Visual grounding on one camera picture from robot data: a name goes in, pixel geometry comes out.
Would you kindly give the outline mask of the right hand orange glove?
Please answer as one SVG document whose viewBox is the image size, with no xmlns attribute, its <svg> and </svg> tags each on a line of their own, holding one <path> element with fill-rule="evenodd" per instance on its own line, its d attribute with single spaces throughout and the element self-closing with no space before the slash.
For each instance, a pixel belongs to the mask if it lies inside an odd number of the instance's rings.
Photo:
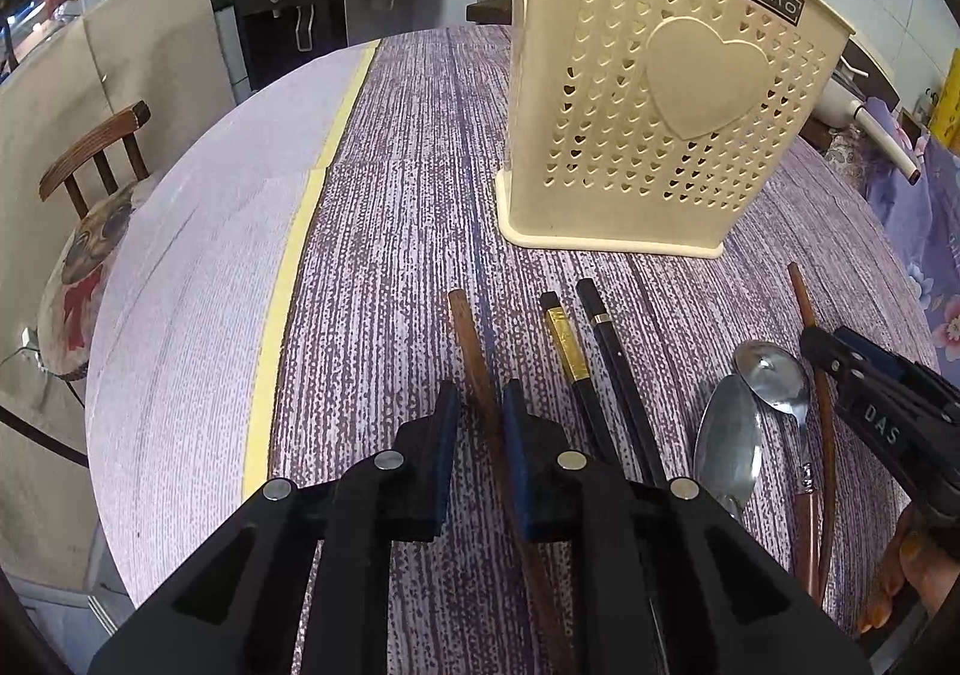
<svg viewBox="0 0 960 675">
<path fill-rule="evenodd" d="M 914 508 L 908 505 L 901 511 L 895 535 L 878 563 L 857 631 L 882 628 L 892 616 L 893 600 L 907 586 L 916 590 L 929 616 L 937 615 L 957 579 L 957 561 L 914 522 Z"/>
</svg>

